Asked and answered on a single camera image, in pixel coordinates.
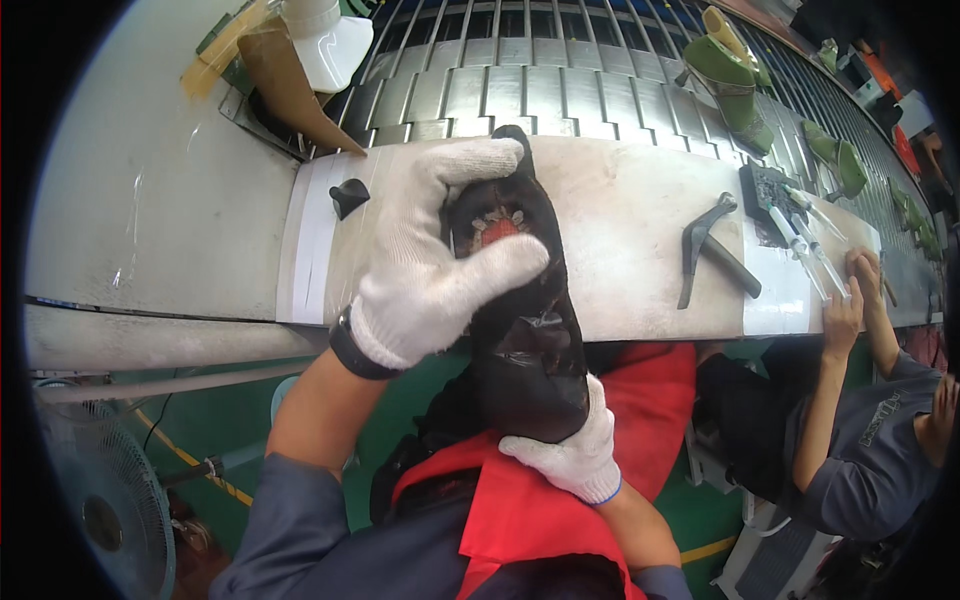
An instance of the conveyor belt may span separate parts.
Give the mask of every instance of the conveyor belt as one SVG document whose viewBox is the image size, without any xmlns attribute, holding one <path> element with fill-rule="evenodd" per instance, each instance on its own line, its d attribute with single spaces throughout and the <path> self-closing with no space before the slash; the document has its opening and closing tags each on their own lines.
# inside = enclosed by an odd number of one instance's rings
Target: conveyor belt
<svg viewBox="0 0 960 600">
<path fill-rule="evenodd" d="M 328 111 L 361 145 L 488 134 L 513 123 L 531 134 L 629 140 L 741 165 L 750 152 L 724 127 L 681 52 L 701 36 L 701 2 L 399 0 L 374 15 L 372 59 Z M 774 130 L 763 159 L 812 193 L 836 189 L 814 162 L 809 118 L 859 151 L 869 181 L 844 206 L 873 225 L 884 247 L 926 263 L 903 231 L 887 177 L 923 196 L 872 119 L 835 81 L 760 29 L 732 18 L 774 82 L 756 96 Z"/>
</svg>

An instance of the red apron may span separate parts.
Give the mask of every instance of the red apron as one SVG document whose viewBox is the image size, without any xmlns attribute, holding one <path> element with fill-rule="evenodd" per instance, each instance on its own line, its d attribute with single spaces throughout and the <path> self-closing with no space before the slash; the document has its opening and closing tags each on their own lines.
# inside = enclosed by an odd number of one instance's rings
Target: red apron
<svg viewBox="0 0 960 600">
<path fill-rule="evenodd" d="M 614 458 L 624 479 L 653 501 L 673 467 L 692 411 L 693 346 L 631 346 L 602 380 L 607 406 L 616 415 Z M 627 600 L 646 598 L 631 581 L 603 518 L 534 469 L 500 454 L 499 439 L 487 431 L 444 448 L 404 473 L 394 489 L 396 502 L 407 486 L 481 467 L 460 540 L 460 554 L 470 561 L 457 600 L 469 597 L 503 564 L 567 554 L 606 557 L 619 567 Z M 577 535 L 571 535 L 573 527 Z"/>
</svg>

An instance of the black leather shoe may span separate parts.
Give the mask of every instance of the black leather shoe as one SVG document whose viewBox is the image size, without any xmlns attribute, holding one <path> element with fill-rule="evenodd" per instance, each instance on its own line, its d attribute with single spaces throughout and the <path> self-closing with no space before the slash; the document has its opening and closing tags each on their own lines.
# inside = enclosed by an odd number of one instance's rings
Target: black leather shoe
<svg viewBox="0 0 960 600">
<path fill-rule="evenodd" d="M 481 409 L 493 428 L 555 444 L 587 420 L 589 397 L 583 338 L 566 288 L 564 245 L 557 215 L 537 182 L 530 143 L 514 125 L 525 152 L 516 172 L 468 186 L 447 207 L 454 253 L 464 258 L 513 233 L 531 233 L 550 263 L 523 287 L 492 300 L 469 325 L 472 369 Z"/>
</svg>

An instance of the black wristwatch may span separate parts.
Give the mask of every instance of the black wristwatch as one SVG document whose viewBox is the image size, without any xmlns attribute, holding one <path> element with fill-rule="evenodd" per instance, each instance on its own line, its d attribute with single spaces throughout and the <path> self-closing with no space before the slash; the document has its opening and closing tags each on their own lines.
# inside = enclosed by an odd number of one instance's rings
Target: black wristwatch
<svg viewBox="0 0 960 600">
<path fill-rule="evenodd" d="M 347 370 L 363 379 L 382 381 L 393 379 L 403 373 L 403 369 L 387 369 L 374 363 L 367 355 L 360 351 L 353 336 L 350 335 L 350 307 L 344 309 L 337 318 L 337 323 L 330 328 L 330 349 L 337 355 Z"/>
</svg>

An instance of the white glove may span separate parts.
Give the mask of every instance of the white glove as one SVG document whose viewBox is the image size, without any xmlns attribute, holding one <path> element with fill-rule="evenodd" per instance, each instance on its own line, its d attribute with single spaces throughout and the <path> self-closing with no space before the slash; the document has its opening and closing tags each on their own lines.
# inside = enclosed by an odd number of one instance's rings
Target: white glove
<svg viewBox="0 0 960 600">
<path fill-rule="evenodd" d="M 504 436 L 500 451 L 538 470 L 554 487 L 587 504 L 603 504 L 620 491 L 620 467 L 613 461 L 613 412 L 603 384 L 587 375 L 590 410 L 580 431 L 559 444 Z"/>
<path fill-rule="evenodd" d="M 420 155 L 405 182 L 388 190 L 370 271 L 350 309 L 353 339 L 388 369 L 409 369 L 449 348 L 478 308 L 526 284 L 549 253 L 533 235 L 493 242 L 463 260 L 440 239 L 440 209 L 472 182 L 506 177 L 523 158 L 513 139 L 438 146 Z"/>
</svg>

